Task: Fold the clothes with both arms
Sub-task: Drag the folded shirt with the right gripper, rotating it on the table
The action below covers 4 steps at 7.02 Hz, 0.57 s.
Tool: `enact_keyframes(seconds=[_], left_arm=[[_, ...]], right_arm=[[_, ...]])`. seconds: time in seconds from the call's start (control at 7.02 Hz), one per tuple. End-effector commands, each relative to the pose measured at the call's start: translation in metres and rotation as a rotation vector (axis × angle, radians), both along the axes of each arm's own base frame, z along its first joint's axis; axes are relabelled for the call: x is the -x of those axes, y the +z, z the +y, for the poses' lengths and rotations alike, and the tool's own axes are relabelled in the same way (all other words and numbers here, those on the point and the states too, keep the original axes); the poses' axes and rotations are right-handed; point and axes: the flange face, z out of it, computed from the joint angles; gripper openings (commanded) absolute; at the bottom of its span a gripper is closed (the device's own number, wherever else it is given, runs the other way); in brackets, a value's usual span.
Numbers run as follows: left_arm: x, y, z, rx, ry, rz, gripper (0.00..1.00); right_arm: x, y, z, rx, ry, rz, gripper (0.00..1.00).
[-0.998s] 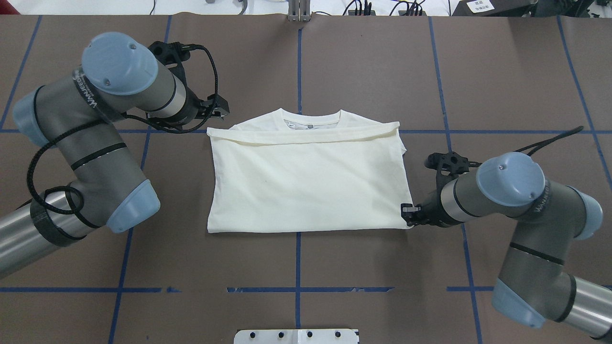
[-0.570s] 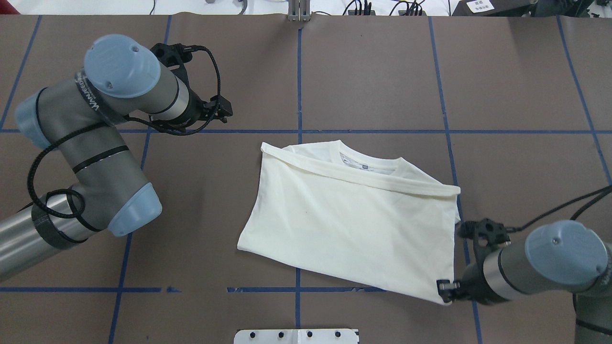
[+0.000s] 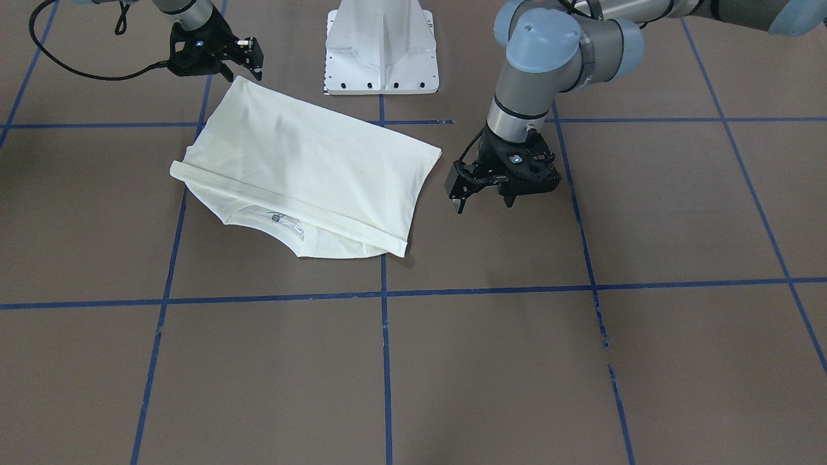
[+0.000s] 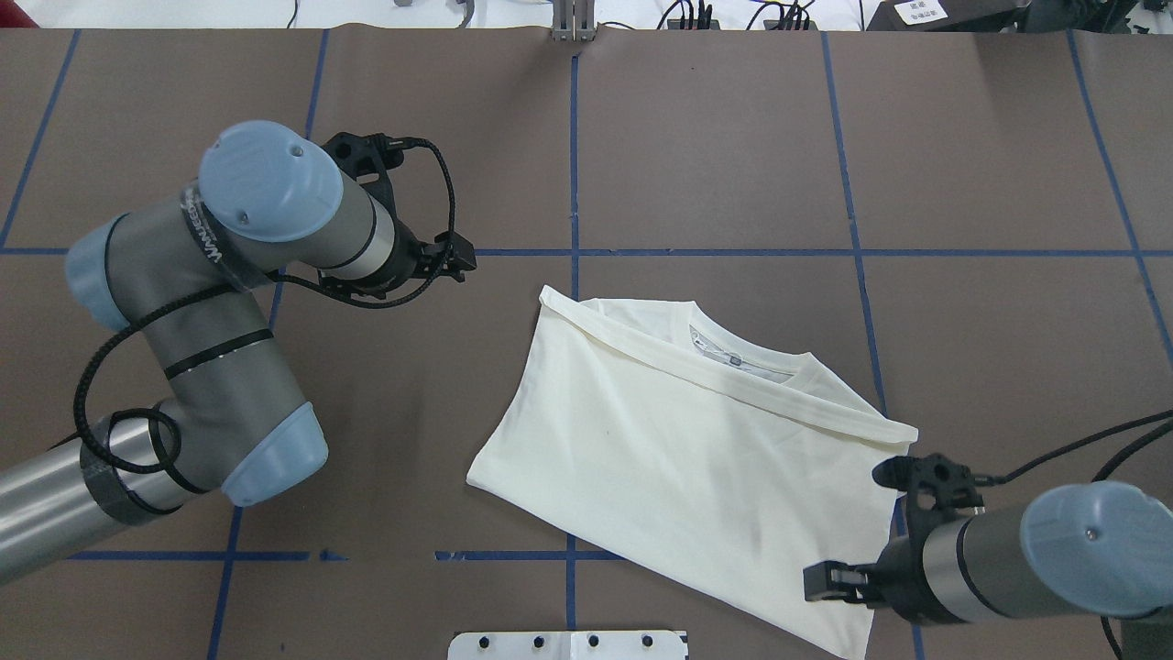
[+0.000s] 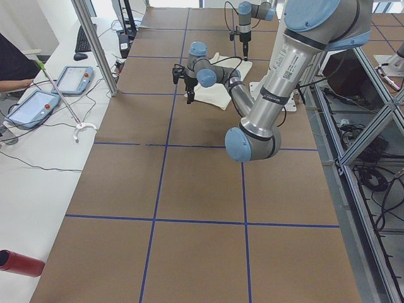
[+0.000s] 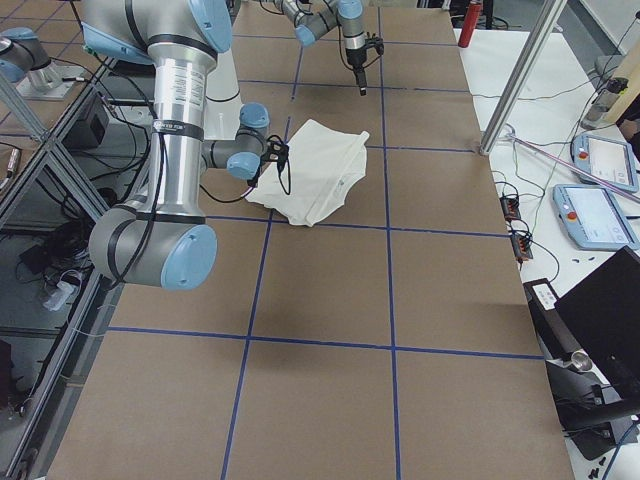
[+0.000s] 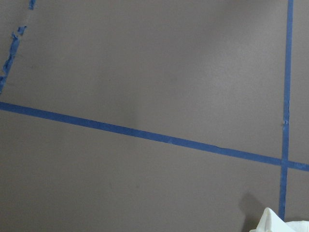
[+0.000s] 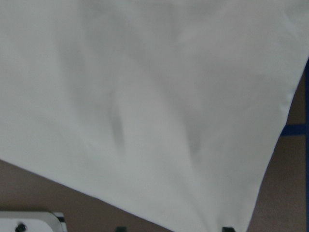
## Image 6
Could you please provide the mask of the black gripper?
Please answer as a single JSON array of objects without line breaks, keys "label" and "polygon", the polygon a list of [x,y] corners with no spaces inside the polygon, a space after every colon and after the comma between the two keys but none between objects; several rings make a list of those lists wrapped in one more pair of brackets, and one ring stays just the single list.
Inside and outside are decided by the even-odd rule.
[{"label": "black gripper", "polygon": [[364,47],[358,49],[347,49],[346,59],[348,65],[351,67],[356,85],[358,87],[359,95],[367,95],[366,85],[366,73],[364,65],[366,63],[366,49]]}]

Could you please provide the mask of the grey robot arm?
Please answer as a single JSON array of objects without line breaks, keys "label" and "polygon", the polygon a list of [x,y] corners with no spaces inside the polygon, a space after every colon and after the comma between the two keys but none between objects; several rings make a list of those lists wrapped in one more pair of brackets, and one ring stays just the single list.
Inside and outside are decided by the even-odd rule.
[{"label": "grey robot arm", "polygon": [[218,239],[198,204],[208,168],[258,178],[269,114],[240,98],[223,1],[90,1],[93,51],[155,70],[149,176],[95,224],[90,257],[115,283],[190,290],[209,275]]},{"label": "grey robot arm", "polygon": [[273,1],[276,11],[294,25],[295,36],[303,47],[313,45],[333,29],[342,38],[342,59],[351,70],[361,96],[367,94],[365,64],[369,41],[364,28],[361,1],[322,1],[318,10],[304,8],[302,1]]}]

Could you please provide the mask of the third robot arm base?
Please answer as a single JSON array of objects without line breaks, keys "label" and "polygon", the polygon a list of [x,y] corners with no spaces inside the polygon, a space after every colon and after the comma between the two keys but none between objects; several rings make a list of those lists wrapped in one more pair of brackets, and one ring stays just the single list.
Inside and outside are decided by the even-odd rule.
[{"label": "third robot arm base", "polygon": [[83,79],[84,71],[82,66],[53,61],[30,28],[1,32],[1,74],[25,99],[61,101],[77,79]]}]

